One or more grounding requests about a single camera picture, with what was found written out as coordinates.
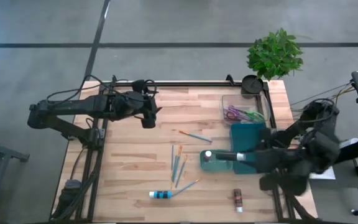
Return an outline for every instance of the wooden tabletop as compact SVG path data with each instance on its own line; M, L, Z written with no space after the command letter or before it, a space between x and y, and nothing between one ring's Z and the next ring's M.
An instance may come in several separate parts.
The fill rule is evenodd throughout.
M86 82L84 87L96 85ZM268 83L277 128L292 124L290 104L283 81ZM259 190L260 174L209 174L200 169L199 153L206 149L230 149L229 127L220 112L222 95L239 94L239 87L160 87L156 103L162 110L156 127L143 129L136 118L109 122L94 210L94 222L268 222L277 221L271 192ZM83 90L81 99L98 94L98 88ZM87 116L76 116L74 124L87 128ZM212 143L180 134L178 130L198 133ZM171 147L175 153L183 146L182 160L188 156L178 189L201 180L170 200L150 199L149 192L170 190ZM81 144L68 145L56 198L70 178ZM81 180L85 153L76 168ZM233 189L242 190L243 213L237 213ZM89 193L85 198L87 212ZM298 197L300 203L317 217L311 191ZM284 210L284 199L281 198Z

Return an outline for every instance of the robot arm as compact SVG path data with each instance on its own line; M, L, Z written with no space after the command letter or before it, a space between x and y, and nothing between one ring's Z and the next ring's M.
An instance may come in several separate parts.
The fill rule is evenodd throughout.
M284 131L263 130L260 144L251 151L217 153L216 158L240 161L255 167L259 173L268 173L260 180L262 190L272 190L277 184L291 194L301 195L306 190L311 173L322 174L333 165L340 153L339 140L334 134L339 110L331 100L314 100L303 108L298 121ZM297 149L288 149L292 139L302 135ZM247 161L253 154L255 161ZM274 172L286 170L284 174Z
M132 90L120 93L114 89L114 82L107 86L112 93L89 96L84 100L48 101L42 100L30 106L27 124L31 128L52 128L61 132L62 136L70 139L78 138L87 147L98 145L98 129L83 129L72 123L58 118L58 115L86 114L92 118L119 121L130 116L143 114L143 128L154 128L156 114L159 111L155 104L156 91L146 87L146 81L132 82Z

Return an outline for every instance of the gray floor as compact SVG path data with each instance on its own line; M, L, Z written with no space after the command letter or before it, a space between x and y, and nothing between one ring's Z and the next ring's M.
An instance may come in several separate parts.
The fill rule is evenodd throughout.
M0 43L92 43L103 2L0 0ZM101 42L253 42L280 27L300 42L358 42L358 0L112 0ZM55 131L30 129L29 105L77 87L90 50L0 49L0 143L31 154L28 163L9 165L0 223L47 220L67 142ZM284 78L291 103L347 83L358 70L357 47L303 51L303 71ZM112 74L222 80L228 73L241 79L252 73L246 56L247 49L99 49L93 74L103 80ZM339 99L341 139L358 138L356 97L351 92ZM358 223L349 213L358 208L351 169L341 164L337 181L311 183L321 218Z

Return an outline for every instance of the clear plastic container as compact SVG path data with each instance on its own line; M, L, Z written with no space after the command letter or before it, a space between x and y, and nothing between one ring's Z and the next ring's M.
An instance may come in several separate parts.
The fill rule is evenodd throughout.
M223 95L221 111L227 124L266 123L270 119L264 95Z

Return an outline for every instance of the black cable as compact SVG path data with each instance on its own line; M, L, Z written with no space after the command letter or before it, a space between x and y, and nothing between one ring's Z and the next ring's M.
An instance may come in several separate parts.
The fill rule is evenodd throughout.
M155 94L157 93L157 85L155 84L154 80L146 80L146 81L144 82L144 84L143 84L142 89L144 89L144 86L146 86L147 82L151 82L151 83L153 84L153 86L154 86L154 92L153 92L153 95L152 95L152 97L151 97L151 99L154 99Z
M96 85L96 86L91 86L91 87L87 87L87 88L82 88L82 87L84 86L85 81L86 81L86 79L87 79L88 77L91 77L91 78L95 79L95 80L98 81L100 84L99 84L99 85ZM153 80L146 80L145 83L144 83L144 85L145 85L147 82L151 82L151 83L154 84L154 93L153 93L153 96L151 97L151 99L153 99L154 96L155 96L155 94L156 94L156 92L157 92L157 85L155 84L155 82L154 82ZM51 106L57 106L57 105L60 105L60 104L62 104L62 103L65 103L65 102L69 101L70 99L74 98L76 95L78 95L78 94L81 92L81 90L87 90L87 89L95 88L95 87L98 87L98 86L101 86L101 85L104 86L106 89L111 90L111 91L114 92L115 94L121 95L121 96L126 97L126 98L128 98L128 99L130 99L130 100L140 101L140 102L148 102L148 101L151 100L151 99L148 99L148 100L138 100L138 99L135 99L135 98L126 96L126 95L124 95L124 94L118 92L117 90L112 89L110 86L106 85L106 84L105 84L102 80L100 80L98 77L96 77L96 76L94 76L94 75L85 75L85 76L84 76L84 79L83 79L83 81L82 81L82 83L81 83L81 85L80 85L79 88L52 93L51 95L49 95L49 96L46 98L46 102L49 104L49 98L52 97L52 96L55 96L55 95L57 95L57 94L62 94L62 93L68 93L68 92L71 92L71 91L76 91L73 95L69 96L68 98L66 98L66 99L64 99L64 100L62 100L62 101L60 101L60 102L58 102L58 103L50 104Z
M89 121L91 121L91 122L93 123L93 120L92 120L91 118L86 118L86 119L85 119L85 122L86 122L86 124L88 125L88 127L89 127L90 129L92 129L92 125L89 123ZM98 137L99 137L99 139L101 139L99 128L97 128L97 129L98 129ZM76 160L75 160L75 162L74 162L73 170L71 171L71 175L70 175L70 180L73 179L74 171L75 171L75 169L76 169L76 167L77 167L77 163L78 163L78 161L80 160L81 154L82 154L82 152L84 151L84 149L85 149L85 147L82 148L81 152L79 153L78 157L76 158Z
M91 121L91 122L93 123L93 120L92 120L91 118L86 118L86 119L85 119L85 122L86 122L86 124L88 125L88 127L89 127L89 128L92 128L92 125L89 124L88 121Z
M327 92L329 92L329 91L336 90L336 89L338 89L338 88L340 88L340 87L347 86L348 84L350 84L350 82L349 82L349 83L346 83L346 84L343 84L343 85L340 85L340 86L337 86L337 87L332 88L332 89L330 89L330 90L324 91L324 92L322 92L322 93L318 93L318 94L316 94L316 95L314 95L314 96L307 97L307 98L304 99L304 100L297 101L297 102L295 102L295 103L290 104L290 106L295 105L295 104L298 104L298 103L301 103L301 102L304 102L304 101L309 100L309 99L312 99L313 97L322 95L322 94L327 93Z
M62 100L61 102L52 104L53 106L57 106L57 105L60 105L60 104L62 104L62 103L65 103L65 102L69 101L70 99L72 99L72 98L74 98L76 95L78 95L78 94L81 92L81 90L88 90L88 89L90 89L90 88L95 88L95 87L98 87L98 86L100 86L100 85L103 84L103 82L100 81L100 84L99 84L99 85L91 86L91 87L87 87L87 88L83 88L86 79L87 79L88 77L90 77L90 76L91 76L91 75L85 75L85 76L84 76L84 79L83 79L82 82L81 82L80 87L77 88L77 89L65 90L65 91L58 91L58 92L52 93L51 95L47 96L47 98L46 98L47 104L51 105L51 104L49 103L49 98L52 97L52 96L55 96L55 95L57 95L57 94L69 93L69 92L71 92L71 91L76 91L73 95L71 95L71 96L69 96L68 98Z
M319 100L321 100L321 101L328 101L328 102L331 103L332 106L334 106L334 102L333 102L332 100L328 99L328 98L315 99L315 100L313 100L313 101L310 102L310 103L313 103L313 102L319 101ZM314 119L314 120L311 120L311 121L300 121L300 120L299 120L299 122L301 122L301 123L314 123L314 122L326 121L327 119L331 118L333 115L334 115L334 110L331 110L331 113L330 113L327 117L325 117L325 118Z
M342 91L344 91L344 90L346 89L346 87L348 87L348 86L349 86L349 85L347 85L347 86L345 86L343 89L341 89L341 90L339 91L339 93L335 96L335 106L336 106L337 103L338 103L338 98L339 98L339 96L343 94Z
M86 149L86 148L85 148L85 147L82 148L81 152L79 153L77 159L76 159L75 162L74 162L73 170L71 171L71 175L70 175L70 180L73 179L75 168L77 167L77 163L78 163L78 161L80 160L81 154L82 154L82 152L84 151L84 149Z

